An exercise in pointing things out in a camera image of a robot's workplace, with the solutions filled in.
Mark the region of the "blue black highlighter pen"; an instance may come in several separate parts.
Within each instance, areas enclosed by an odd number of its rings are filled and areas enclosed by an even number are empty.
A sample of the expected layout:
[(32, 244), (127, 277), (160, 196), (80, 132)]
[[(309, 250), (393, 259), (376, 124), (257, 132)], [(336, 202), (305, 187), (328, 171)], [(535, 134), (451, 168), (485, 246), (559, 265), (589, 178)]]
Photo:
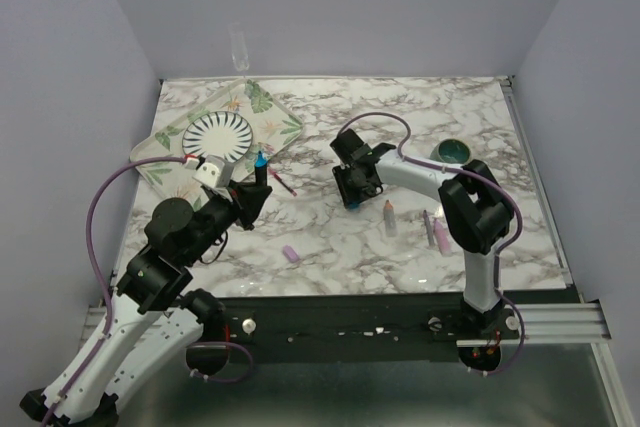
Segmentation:
[(255, 184), (257, 186), (266, 186), (268, 177), (268, 161), (262, 151), (258, 152), (254, 164)]

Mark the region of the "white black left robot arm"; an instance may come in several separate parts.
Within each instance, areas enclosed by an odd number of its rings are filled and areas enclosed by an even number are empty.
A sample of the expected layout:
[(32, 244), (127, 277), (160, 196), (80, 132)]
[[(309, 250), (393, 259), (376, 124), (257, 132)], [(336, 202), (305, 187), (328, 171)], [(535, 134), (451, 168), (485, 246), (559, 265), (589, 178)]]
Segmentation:
[(28, 392), (21, 409), (43, 426), (113, 426), (131, 395), (177, 350), (193, 342), (230, 353), (222, 304), (188, 291), (190, 267), (228, 229), (251, 230), (272, 193), (265, 180), (208, 191), (194, 209), (181, 198), (156, 206), (147, 243), (128, 263), (106, 314), (71, 364), (48, 387)]

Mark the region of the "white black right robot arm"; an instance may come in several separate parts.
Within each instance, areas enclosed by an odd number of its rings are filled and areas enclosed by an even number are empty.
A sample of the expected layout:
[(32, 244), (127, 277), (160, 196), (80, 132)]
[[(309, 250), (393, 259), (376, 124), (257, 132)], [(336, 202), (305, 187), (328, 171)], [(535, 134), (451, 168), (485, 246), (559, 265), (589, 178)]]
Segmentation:
[(488, 166), (476, 160), (445, 164), (411, 158), (389, 143), (370, 147), (350, 128), (330, 147), (340, 160), (332, 172), (347, 209), (380, 195), (386, 186), (440, 203), (449, 234), (464, 253), (461, 329), (474, 339), (493, 331), (504, 306), (498, 290), (499, 244), (509, 233), (515, 207)]

